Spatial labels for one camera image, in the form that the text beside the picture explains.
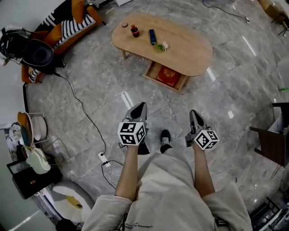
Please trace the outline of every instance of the marble floor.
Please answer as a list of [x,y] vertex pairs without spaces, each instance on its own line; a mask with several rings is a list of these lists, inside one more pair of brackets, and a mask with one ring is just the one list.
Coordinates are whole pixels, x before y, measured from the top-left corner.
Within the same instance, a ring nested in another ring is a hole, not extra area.
[[[118,146],[117,128],[128,103],[146,102],[149,133],[146,144],[158,151],[162,129],[172,134],[172,146],[184,152],[194,166],[193,152],[185,147],[190,109],[200,112],[218,133],[220,143],[207,160],[216,189],[235,181],[249,211],[279,187],[283,168],[271,178],[277,164],[253,152],[258,137],[249,126],[268,128],[278,111],[272,102],[288,101],[279,92],[282,80],[276,63],[289,52],[289,39],[278,36],[282,27],[271,24],[257,0],[227,0],[221,6],[247,16],[250,23],[224,12],[206,8],[201,0],[133,0],[121,7],[109,4],[100,10],[106,26],[99,26],[65,54],[66,67],[57,70],[73,83],[86,112],[99,127],[107,144],[109,160],[124,160]],[[128,55],[123,60],[112,44],[112,31],[132,12],[148,12],[195,29],[206,36],[214,50],[209,69],[189,79],[180,95],[145,79],[148,60]],[[96,200],[114,189],[102,176],[97,156],[104,145],[99,133],[82,112],[67,82],[46,76],[27,88],[30,112],[44,112],[50,141],[60,138],[71,159],[61,165],[65,178],[79,184]],[[110,181],[117,181],[120,166],[112,164]]]

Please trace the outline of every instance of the oval table top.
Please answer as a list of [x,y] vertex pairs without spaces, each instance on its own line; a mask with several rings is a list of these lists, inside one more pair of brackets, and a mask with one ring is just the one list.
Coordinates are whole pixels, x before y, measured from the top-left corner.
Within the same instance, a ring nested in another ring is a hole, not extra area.
[[[123,28],[123,23],[128,23],[128,26]],[[131,33],[133,24],[140,32],[137,38]],[[149,38],[150,29],[154,29],[158,43],[166,41],[169,45],[165,52],[157,52],[153,48]],[[204,73],[213,57],[210,42],[197,31],[146,13],[135,13],[122,19],[112,33],[112,42],[119,49],[160,63],[186,76]]]

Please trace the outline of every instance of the white flower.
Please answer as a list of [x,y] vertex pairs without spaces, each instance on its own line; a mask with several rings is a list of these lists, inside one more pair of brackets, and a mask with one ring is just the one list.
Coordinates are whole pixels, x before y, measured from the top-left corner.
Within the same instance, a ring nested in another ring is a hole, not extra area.
[[164,47],[164,50],[166,51],[168,49],[168,44],[166,41],[163,41],[162,43],[163,47]]

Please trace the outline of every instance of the wooden coffee table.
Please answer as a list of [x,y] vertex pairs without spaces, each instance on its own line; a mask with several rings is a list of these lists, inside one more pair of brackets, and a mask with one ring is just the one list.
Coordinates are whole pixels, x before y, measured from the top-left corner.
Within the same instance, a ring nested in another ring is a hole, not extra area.
[[[128,26],[123,28],[123,23],[128,23]],[[139,29],[138,38],[132,36],[133,24]],[[154,29],[157,42],[166,41],[169,49],[165,52],[156,51],[150,43],[150,29]],[[151,60],[144,76],[178,93],[182,93],[181,88],[188,76],[201,75],[207,70],[213,57],[210,42],[198,32],[145,13],[131,14],[122,19],[112,33],[112,42],[122,51],[124,59],[127,51]],[[156,80],[162,65],[182,74],[174,88]]]

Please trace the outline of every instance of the bottle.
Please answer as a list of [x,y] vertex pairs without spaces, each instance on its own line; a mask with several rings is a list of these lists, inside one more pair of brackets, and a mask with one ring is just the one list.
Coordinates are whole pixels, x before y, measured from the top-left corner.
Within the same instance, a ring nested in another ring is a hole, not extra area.
[[132,35],[137,38],[140,35],[138,28],[135,25],[131,26]]

